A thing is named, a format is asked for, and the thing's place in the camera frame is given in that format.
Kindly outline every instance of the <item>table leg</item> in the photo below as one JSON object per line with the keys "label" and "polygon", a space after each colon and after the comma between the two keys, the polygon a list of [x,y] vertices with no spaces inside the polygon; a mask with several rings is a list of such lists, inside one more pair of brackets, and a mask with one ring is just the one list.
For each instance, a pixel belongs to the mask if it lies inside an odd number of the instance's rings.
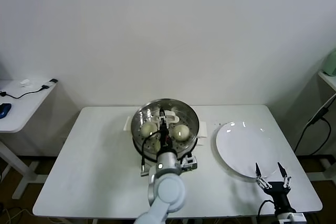
{"label": "table leg", "polygon": [[336,163],[330,165],[329,161],[325,158],[320,159],[321,164],[325,168],[324,172],[307,173],[310,181],[325,181],[331,180],[336,185]]}
{"label": "table leg", "polygon": [[[32,169],[33,171],[35,171],[36,167],[38,166],[38,162],[37,161],[33,161],[29,168]],[[18,184],[18,186],[16,187],[13,195],[12,195],[12,199],[20,199],[22,194],[24,193],[24,191],[26,190],[26,187],[28,186],[28,184],[33,183],[33,184],[44,184],[44,182],[46,181],[48,175],[36,175],[35,179],[30,179],[29,177],[24,176],[20,183]]]}
{"label": "table leg", "polygon": [[33,161],[29,166],[21,161],[10,149],[0,141],[0,157],[11,167],[23,175],[20,183],[12,195],[12,199],[20,199],[29,183],[43,184],[48,175],[37,175],[34,171],[38,166],[37,161]]}
{"label": "table leg", "polygon": [[251,222],[252,224],[258,224],[257,217],[256,216],[251,217]]}
{"label": "table leg", "polygon": [[10,169],[11,169],[11,165],[7,165],[6,168],[2,171],[0,183],[4,180],[4,178],[6,177]]}
{"label": "table leg", "polygon": [[73,222],[65,219],[65,218],[58,218],[60,221],[62,221],[64,224],[74,224]]}
{"label": "table leg", "polygon": [[10,149],[0,141],[0,157],[10,164],[11,167],[16,169],[23,176],[27,176],[31,179],[36,178],[36,174],[25,163],[21,161]]}

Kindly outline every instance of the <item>black cable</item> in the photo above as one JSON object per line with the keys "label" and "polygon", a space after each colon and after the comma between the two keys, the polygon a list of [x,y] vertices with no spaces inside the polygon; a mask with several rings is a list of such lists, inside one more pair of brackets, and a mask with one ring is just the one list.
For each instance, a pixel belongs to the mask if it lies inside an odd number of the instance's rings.
{"label": "black cable", "polygon": [[[19,211],[22,211],[22,208],[21,208],[21,207],[10,207],[10,208],[7,209],[7,211],[8,211],[8,213],[9,213],[11,210],[16,209],[16,208],[19,209]],[[17,221],[15,224],[18,224],[18,223],[21,221],[22,215],[23,215],[23,212],[20,213],[20,215],[19,215],[20,217],[19,217],[18,221]]]}
{"label": "black cable", "polygon": [[270,200],[270,199],[266,199],[266,200],[264,200],[263,203],[261,203],[261,205],[259,207],[259,210],[258,210],[257,224],[260,224],[260,212],[261,212],[261,209],[264,206],[264,204],[267,203],[267,202],[271,202],[274,205],[274,202],[272,200]]}
{"label": "black cable", "polygon": [[328,136],[326,138],[326,140],[321,144],[321,146],[316,150],[314,151],[313,153],[309,154],[309,156],[311,155],[314,155],[316,152],[318,152],[322,147],[324,147],[324,145],[327,143],[327,141],[329,140],[329,137],[330,137],[330,134],[331,134],[331,125],[330,123],[327,121],[327,119],[325,118],[321,118],[322,121],[325,121],[329,127],[329,132],[328,132]]}
{"label": "black cable", "polygon": [[158,134],[160,132],[160,130],[158,131],[155,131],[152,135],[149,135],[148,137],[146,137],[144,140],[143,140],[143,143],[142,143],[142,146],[141,146],[141,166],[142,165],[145,165],[145,155],[144,155],[144,147],[145,147],[145,144],[147,142],[148,139],[150,139],[152,136],[154,136],[155,134]]}
{"label": "black cable", "polygon": [[302,138],[303,138],[303,135],[304,135],[306,129],[308,128],[308,126],[309,126],[309,124],[307,124],[306,127],[304,127],[304,129],[303,129],[303,131],[302,131],[302,133],[301,133],[300,139],[299,139],[298,143],[296,144],[296,146],[295,146],[295,148],[294,148],[294,153],[295,153],[296,150],[298,149],[299,144],[300,144],[300,142],[301,142],[301,140],[302,140]]}
{"label": "black cable", "polygon": [[40,88],[39,90],[24,93],[24,94],[20,95],[19,97],[14,97],[14,96],[12,96],[11,94],[7,94],[6,92],[1,92],[1,93],[2,93],[1,96],[4,97],[5,95],[7,95],[7,96],[12,97],[12,98],[14,98],[14,99],[20,99],[21,97],[23,97],[23,96],[25,96],[25,95],[27,95],[27,94],[37,93],[37,92],[40,92],[40,91],[43,90],[43,89],[45,89],[45,88],[42,87],[42,88]]}

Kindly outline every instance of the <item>green object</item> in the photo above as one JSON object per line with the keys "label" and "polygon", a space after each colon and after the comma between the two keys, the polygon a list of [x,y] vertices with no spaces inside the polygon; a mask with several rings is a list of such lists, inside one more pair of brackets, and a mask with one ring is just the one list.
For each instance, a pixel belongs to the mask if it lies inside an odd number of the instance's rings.
{"label": "green object", "polygon": [[327,56],[322,70],[329,76],[336,76],[336,49]]}

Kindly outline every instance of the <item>white plate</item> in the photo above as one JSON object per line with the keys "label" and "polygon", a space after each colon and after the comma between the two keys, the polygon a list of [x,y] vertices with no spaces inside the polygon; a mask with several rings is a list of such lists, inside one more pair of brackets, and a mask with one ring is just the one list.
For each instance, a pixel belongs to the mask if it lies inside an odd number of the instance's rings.
{"label": "white plate", "polygon": [[256,163],[262,177],[278,169],[279,153],[267,129],[250,122],[230,122],[219,129],[216,146],[223,161],[239,174],[256,178]]}

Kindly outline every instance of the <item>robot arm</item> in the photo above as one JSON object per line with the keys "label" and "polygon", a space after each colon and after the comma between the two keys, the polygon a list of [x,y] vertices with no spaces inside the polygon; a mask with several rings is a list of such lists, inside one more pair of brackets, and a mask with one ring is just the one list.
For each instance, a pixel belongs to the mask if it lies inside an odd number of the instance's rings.
{"label": "robot arm", "polygon": [[168,173],[154,183],[155,199],[148,212],[135,221],[136,224],[165,223],[169,212],[176,212],[184,205],[185,187],[177,174]]}
{"label": "robot arm", "polygon": [[197,168],[194,156],[184,157],[181,163],[177,160],[163,110],[160,110],[160,120],[157,164],[149,171],[148,200],[151,207],[148,212],[138,217],[136,224],[165,223],[168,213],[180,210],[185,200],[185,187],[180,174]]}

